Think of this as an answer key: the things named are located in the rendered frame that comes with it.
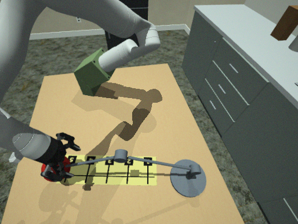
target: white baseboard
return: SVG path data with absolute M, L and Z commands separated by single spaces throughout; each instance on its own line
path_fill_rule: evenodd
M 190 29 L 186 24 L 161 25 L 161 26 L 156 26 L 156 28 L 157 28 L 157 31 L 185 30 L 185 32 L 188 35 L 190 34 Z M 79 36 L 91 36 L 91 35 L 104 35 L 104 30 L 96 29 L 96 30 L 76 30 L 76 31 L 63 31 L 63 32 L 42 32 L 39 34 L 30 34 L 30 40 L 64 38 L 64 37 L 79 37 Z

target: white countertop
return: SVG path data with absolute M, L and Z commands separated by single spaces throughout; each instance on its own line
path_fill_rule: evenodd
M 194 9 L 298 109 L 298 52 L 289 49 L 294 35 L 278 41 L 270 35 L 276 24 L 245 5 Z

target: red ball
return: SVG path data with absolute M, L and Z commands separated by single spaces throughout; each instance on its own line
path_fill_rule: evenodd
M 64 170 L 65 170 L 65 172 L 68 172 L 69 173 L 70 172 L 70 167 L 65 167 L 68 164 L 70 164 L 70 160 L 67 157 L 64 157 L 64 161 L 63 161 Z M 41 166 L 41 172 L 43 172 L 45 169 L 46 169 L 46 164 L 42 164 L 42 166 Z M 51 167 L 51 169 L 52 169 L 53 173 L 55 174 L 56 173 L 55 170 L 52 167 Z

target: round gray base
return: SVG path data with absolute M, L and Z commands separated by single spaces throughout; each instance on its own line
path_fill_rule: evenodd
M 180 160 L 175 165 L 189 167 L 191 164 L 197 164 L 191 160 Z M 196 197 L 201 194 L 206 187 L 206 175 L 201 167 L 201 174 L 195 175 L 194 179 L 187 179 L 187 169 L 173 167 L 170 172 L 170 181 L 175 190 L 185 197 Z

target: table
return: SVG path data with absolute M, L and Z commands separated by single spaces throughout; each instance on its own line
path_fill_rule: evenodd
M 82 94 L 73 73 L 45 76 L 30 126 L 74 136 L 81 151 L 67 153 L 113 156 L 125 149 L 170 164 L 193 160 L 206 188 L 184 197 L 171 184 L 171 167 L 157 165 L 156 186 L 84 190 L 44 180 L 41 164 L 23 158 L 2 224 L 244 223 L 168 64 L 118 68 L 95 97 Z

